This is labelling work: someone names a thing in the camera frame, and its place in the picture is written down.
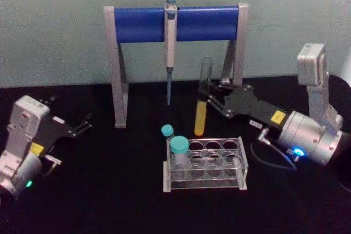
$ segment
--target blue led light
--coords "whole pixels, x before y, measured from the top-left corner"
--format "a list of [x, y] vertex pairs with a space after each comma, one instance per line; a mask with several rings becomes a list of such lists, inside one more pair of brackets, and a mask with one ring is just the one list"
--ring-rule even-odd
[[304, 156], [304, 155], [305, 155], [305, 153], [304, 153], [300, 148], [297, 148], [297, 147], [295, 147], [295, 148], [293, 149], [293, 152], [294, 152], [294, 154], [297, 155], [297, 156]]

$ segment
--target clear tube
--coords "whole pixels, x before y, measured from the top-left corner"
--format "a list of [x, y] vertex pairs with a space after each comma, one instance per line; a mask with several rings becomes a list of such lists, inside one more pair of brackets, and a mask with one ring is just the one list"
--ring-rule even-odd
[[[200, 73], [200, 82], [199, 82], [199, 90], [208, 91], [209, 86], [208, 83], [211, 81], [212, 74], [212, 59], [205, 57], [202, 59], [201, 64], [201, 73]], [[196, 116], [195, 116], [195, 128], [194, 134], [196, 136], [202, 136], [205, 131], [205, 123], [206, 123], [206, 106], [207, 99], [198, 98], [196, 104]]]

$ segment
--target vial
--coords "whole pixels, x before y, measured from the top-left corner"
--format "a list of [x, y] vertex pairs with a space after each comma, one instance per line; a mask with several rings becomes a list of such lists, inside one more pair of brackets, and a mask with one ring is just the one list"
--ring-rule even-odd
[[175, 136], [171, 140], [171, 151], [173, 153], [173, 164], [180, 168], [184, 168], [186, 160], [188, 159], [187, 153], [189, 150], [189, 140], [184, 136]]
[[161, 133], [166, 137], [167, 141], [171, 143], [172, 138], [174, 137], [174, 130], [170, 124], [165, 124], [161, 128]]

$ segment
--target yellow liquid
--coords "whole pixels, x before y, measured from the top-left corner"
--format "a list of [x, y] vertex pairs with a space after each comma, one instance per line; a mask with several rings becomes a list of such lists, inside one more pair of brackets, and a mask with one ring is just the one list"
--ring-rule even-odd
[[196, 105], [196, 117], [195, 117], [195, 129], [194, 133], [196, 136], [202, 136], [205, 131], [205, 121], [206, 121], [206, 101], [197, 101]]

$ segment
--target gray metal frame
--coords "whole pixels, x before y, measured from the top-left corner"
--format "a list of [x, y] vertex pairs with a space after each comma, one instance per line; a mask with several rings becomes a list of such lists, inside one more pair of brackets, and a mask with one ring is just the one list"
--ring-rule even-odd
[[[247, 37], [248, 4], [239, 3], [239, 17], [237, 22], [236, 40], [229, 41], [225, 55], [222, 75], [223, 83], [242, 85], [244, 70], [245, 46]], [[107, 38], [107, 56], [111, 68], [112, 96], [115, 109], [115, 127], [125, 128], [128, 107], [128, 82], [124, 67], [121, 45], [116, 38], [115, 7], [105, 6], [105, 23]]]
[[117, 43], [115, 7], [104, 7], [107, 56], [111, 68], [112, 96], [115, 109], [115, 127], [125, 128], [127, 122], [128, 107], [128, 82], [121, 45]]

